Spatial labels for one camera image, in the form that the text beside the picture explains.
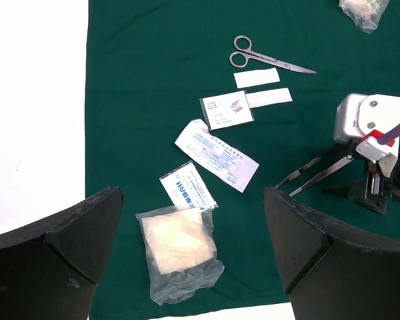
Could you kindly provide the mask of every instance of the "white rectangular card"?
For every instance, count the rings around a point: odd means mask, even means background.
[[[192,120],[175,144],[192,160],[240,192],[244,192],[259,167],[244,153],[212,136],[200,119]]]
[[[160,178],[160,182],[176,206],[205,209],[218,207],[192,161]]]
[[[200,99],[210,130],[253,121],[253,114],[244,91]]]
[[[246,98],[251,109],[292,101],[292,96],[288,88],[248,93],[246,94]]]
[[[276,68],[237,72],[234,73],[234,79],[237,88],[247,88],[280,81]]]

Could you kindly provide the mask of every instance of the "black object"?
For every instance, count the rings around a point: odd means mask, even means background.
[[[108,188],[0,235],[0,320],[86,320],[122,205]]]
[[[347,145],[335,145],[329,153],[332,155],[346,155],[365,162],[363,178],[360,181],[352,181],[348,185],[340,187],[328,187],[324,192],[348,198],[357,204],[384,215],[387,212],[387,199],[400,203],[400,147],[397,164],[389,178],[384,177],[379,166],[371,170],[368,159],[356,152],[355,148],[360,143],[358,139],[351,139]]]
[[[400,320],[400,241],[358,229],[276,188],[264,210],[297,320]]]

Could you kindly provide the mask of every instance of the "silver metal scissors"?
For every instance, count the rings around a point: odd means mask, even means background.
[[[237,42],[240,39],[244,39],[249,43],[249,46],[246,49],[242,49],[242,48],[240,48],[238,46]],[[275,65],[276,67],[284,68],[284,69],[295,71],[295,72],[316,73],[313,70],[302,68],[302,67],[299,67],[297,65],[292,65],[291,63],[280,61],[280,60],[268,57],[266,55],[262,55],[262,54],[260,54],[258,52],[252,51],[252,41],[248,37],[246,37],[245,35],[239,35],[236,38],[234,38],[234,47],[238,51],[234,51],[232,54],[230,54],[229,62],[231,62],[231,64],[234,67],[237,67],[237,68],[246,67],[247,66],[247,62],[249,61],[249,59],[254,59],[254,60],[258,60],[258,61],[262,61],[262,62],[268,63],[270,65]],[[245,58],[245,62],[240,64],[240,65],[236,64],[234,62],[234,56],[236,56],[236,55],[242,55]]]

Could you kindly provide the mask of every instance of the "plastic bag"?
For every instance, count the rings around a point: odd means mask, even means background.
[[[215,285],[224,265],[217,260],[212,238],[212,210],[167,207],[136,218],[141,224],[154,302],[178,303],[200,288]]]
[[[339,0],[342,11],[366,33],[378,28],[379,20],[389,0]]]

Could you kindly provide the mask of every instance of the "purple cable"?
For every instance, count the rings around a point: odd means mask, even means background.
[[[388,142],[400,137],[400,124],[396,125],[382,137],[378,138],[377,141],[380,145],[386,145]]]

